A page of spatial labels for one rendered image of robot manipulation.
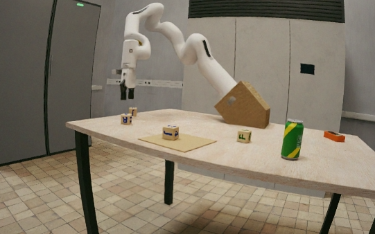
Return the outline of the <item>green and yellow striped drink can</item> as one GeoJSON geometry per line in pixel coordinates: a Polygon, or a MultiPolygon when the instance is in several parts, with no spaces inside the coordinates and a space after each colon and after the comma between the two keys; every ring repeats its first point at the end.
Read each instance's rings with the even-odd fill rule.
{"type": "Polygon", "coordinates": [[[287,160],[296,160],[302,145],[302,137],[304,132],[303,121],[288,119],[285,124],[284,139],[281,149],[281,155],[287,160]]]}

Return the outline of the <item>tan flat mat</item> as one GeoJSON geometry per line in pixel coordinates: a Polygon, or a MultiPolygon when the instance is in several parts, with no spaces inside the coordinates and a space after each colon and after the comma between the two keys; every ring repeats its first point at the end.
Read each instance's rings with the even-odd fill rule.
{"type": "Polygon", "coordinates": [[[179,133],[179,138],[175,139],[174,141],[163,139],[162,134],[138,138],[138,140],[183,153],[217,142],[208,138],[202,138],[183,133],[179,133]]]}

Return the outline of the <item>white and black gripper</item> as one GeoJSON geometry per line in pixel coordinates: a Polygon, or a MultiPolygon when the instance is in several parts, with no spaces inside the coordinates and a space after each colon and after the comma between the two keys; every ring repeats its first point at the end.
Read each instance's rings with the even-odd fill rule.
{"type": "Polygon", "coordinates": [[[127,88],[129,89],[128,99],[134,99],[135,87],[136,87],[135,69],[122,69],[121,83],[120,83],[121,100],[126,100],[127,88]]]}

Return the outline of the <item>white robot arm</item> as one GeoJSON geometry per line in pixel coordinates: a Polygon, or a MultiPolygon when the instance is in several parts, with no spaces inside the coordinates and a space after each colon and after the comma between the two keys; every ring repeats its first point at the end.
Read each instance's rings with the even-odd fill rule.
{"type": "Polygon", "coordinates": [[[147,31],[160,32],[171,42],[181,63],[191,66],[198,61],[199,72],[223,98],[238,83],[215,61],[209,43],[203,35],[192,34],[185,43],[178,27],[171,22],[160,23],[163,12],[162,4],[152,3],[127,15],[121,68],[135,69],[137,60],[147,60],[150,57],[150,42],[139,33],[139,23],[145,20],[144,27],[147,31]]]}

